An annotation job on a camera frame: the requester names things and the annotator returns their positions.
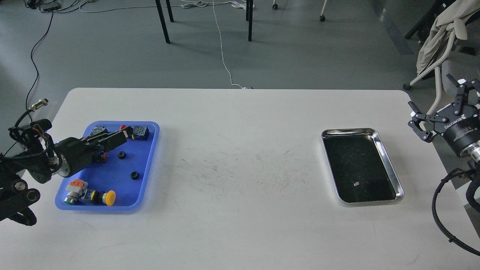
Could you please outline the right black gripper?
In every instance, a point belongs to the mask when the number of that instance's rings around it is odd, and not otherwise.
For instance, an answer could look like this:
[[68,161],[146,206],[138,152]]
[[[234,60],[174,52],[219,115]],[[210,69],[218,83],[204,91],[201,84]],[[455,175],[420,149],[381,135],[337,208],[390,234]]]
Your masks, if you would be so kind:
[[[412,109],[412,119],[408,126],[420,138],[420,140],[431,143],[436,136],[432,130],[425,130],[420,126],[422,122],[435,123],[435,131],[445,140],[447,145],[458,157],[470,156],[479,158],[479,111],[478,109],[463,109],[468,105],[470,90],[475,89],[479,93],[480,82],[478,79],[459,83],[452,75],[446,77],[457,87],[457,94],[454,109],[442,109],[437,115],[422,114],[414,102],[409,101]],[[438,122],[439,118],[446,119],[445,123]]]

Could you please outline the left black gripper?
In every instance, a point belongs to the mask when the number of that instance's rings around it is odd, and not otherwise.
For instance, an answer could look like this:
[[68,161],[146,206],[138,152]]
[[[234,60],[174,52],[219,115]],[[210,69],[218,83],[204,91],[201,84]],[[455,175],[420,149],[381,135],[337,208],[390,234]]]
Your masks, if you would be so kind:
[[73,176],[90,166],[95,154],[98,152],[109,152],[117,148],[126,143],[127,138],[132,134],[133,128],[126,126],[112,133],[103,130],[97,134],[82,137],[81,140],[75,137],[68,137],[56,143],[54,150],[59,160],[62,161],[57,174],[62,177]]

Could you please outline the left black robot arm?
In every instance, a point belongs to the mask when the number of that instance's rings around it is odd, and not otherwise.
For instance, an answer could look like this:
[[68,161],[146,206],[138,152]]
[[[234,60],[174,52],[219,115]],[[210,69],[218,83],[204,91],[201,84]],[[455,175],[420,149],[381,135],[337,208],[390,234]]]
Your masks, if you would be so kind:
[[1,219],[26,226],[37,222],[30,206],[41,198],[41,194],[29,188],[19,172],[28,171],[38,183],[48,182],[54,174],[67,178],[94,161],[104,161],[107,152],[126,143],[133,135],[133,128],[125,126],[112,133],[101,130],[80,139],[68,137],[55,143],[47,133],[52,123],[46,118],[20,126],[29,113],[47,104],[47,99],[34,103],[9,128],[10,137],[24,150],[15,156],[1,155]]

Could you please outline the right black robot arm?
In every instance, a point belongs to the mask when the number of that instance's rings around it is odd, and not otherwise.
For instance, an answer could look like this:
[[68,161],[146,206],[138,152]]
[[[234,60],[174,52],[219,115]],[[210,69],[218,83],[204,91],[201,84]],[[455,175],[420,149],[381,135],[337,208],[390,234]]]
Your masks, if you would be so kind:
[[465,192],[463,205],[479,211],[479,109],[468,102],[470,91],[479,92],[479,80],[457,80],[451,74],[447,74],[447,78],[457,87],[455,101],[433,114],[420,112],[415,103],[410,101],[408,104],[412,113],[408,126],[420,140],[430,143],[435,136],[439,135],[456,156],[469,157],[469,169],[455,168],[439,182],[434,191],[431,209],[437,227],[449,242],[478,256],[479,251],[465,244],[446,229],[437,214],[437,197],[444,185],[454,178],[467,179],[466,185],[463,186]]

